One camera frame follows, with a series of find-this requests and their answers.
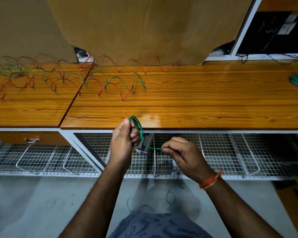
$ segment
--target person's right hand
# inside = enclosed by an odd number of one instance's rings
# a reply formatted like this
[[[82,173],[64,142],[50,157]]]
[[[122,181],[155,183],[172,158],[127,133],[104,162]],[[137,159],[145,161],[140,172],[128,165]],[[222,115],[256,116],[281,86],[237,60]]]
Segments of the person's right hand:
[[[181,137],[173,137],[162,145],[162,152],[170,155],[187,177],[202,184],[216,173],[207,164],[198,146]]]

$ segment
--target person's left hand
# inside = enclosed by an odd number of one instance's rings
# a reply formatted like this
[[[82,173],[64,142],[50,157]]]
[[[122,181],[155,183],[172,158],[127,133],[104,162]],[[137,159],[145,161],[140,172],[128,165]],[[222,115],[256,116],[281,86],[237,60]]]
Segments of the person's left hand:
[[[125,119],[112,132],[110,158],[108,165],[122,168],[127,171],[131,164],[131,152],[133,146],[139,144],[139,133],[133,121]]]

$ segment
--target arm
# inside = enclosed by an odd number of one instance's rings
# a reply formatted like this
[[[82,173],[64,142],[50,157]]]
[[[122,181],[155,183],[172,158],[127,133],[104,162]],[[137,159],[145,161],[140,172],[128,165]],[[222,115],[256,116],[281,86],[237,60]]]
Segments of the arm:
[[[204,159],[199,148],[180,137],[173,137],[162,146],[182,172],[199,184],[216,175]],[[232,237],[281,238],[232,188],[223,180],[217,180],[205,190],[212,200],[224,225]]]
[[[131,164],[132,146],[138,143],[138,131],[127,119],[113,131],[108,165],[60,238],[106,236],[121,182]]]

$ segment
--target wooden tabletop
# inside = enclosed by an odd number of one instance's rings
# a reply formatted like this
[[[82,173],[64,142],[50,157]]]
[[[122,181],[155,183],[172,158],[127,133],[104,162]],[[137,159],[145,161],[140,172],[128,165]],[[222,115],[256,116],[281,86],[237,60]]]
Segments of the wooden tabletop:
[[[113,85],[98,96],[100,85],[91,80],[61,128],[113,129],[134,115],[144,128],[153,129],[298,130],[298,87],[289,82],[298,73],[298,61],[288,66],[273,61],[211,62],[167,73],[155,66],[146,75],[139,67],[125,67],[120,73],[113,67],[98,69],[107,80],[119,76],[129,88],[137,72],[146,89],[135,78],[134,95],[122,101]],[[93,77],[104,86],[101,73]],[[127,94],[118,79],[112,82]]]
[[[44,65],[46,70],[52,70],[54,65]],[[78,69],[80,64],[61,64],[65,75],[69,73],[78,73],[86,77],[87,69]],[[19,87],[16,88],[11,83],[8,83],[3,91],[0,92],[0,97],[5,94],[3,99],[0,99],[0,127],[58,127],[63,119],[68,107],[77,94],[77,87],[70,81],[62,83],[61,76],[56,71],[46,73],[50,79],[44,82],[42,70],[34,69],[34,66],[27,65],[27,70],[33,70],[35,74],[34,88],[29,85],[27,77],[18,77],[12,79],[12,83]],[[78,87],[83,80],[77,75],[68,77]],[[55,82],[56,92],[51,89],[51,82]],[[0,75],[0,86],[6,83],[8,79]]]

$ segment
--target bracelet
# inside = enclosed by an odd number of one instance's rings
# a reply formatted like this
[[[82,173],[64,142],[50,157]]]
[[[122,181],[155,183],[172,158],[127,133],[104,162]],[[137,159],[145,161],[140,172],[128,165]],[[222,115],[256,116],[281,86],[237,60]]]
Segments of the bracelet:
[[[221,178],[221,174],[222,174],[222,171],[220,170],[215,177],[208,179],[207,181],[203,182],[202,184],[199,184],[200,189],[205,190],[205,189],[209,188],[210,186],[212,186],[218,179]]]

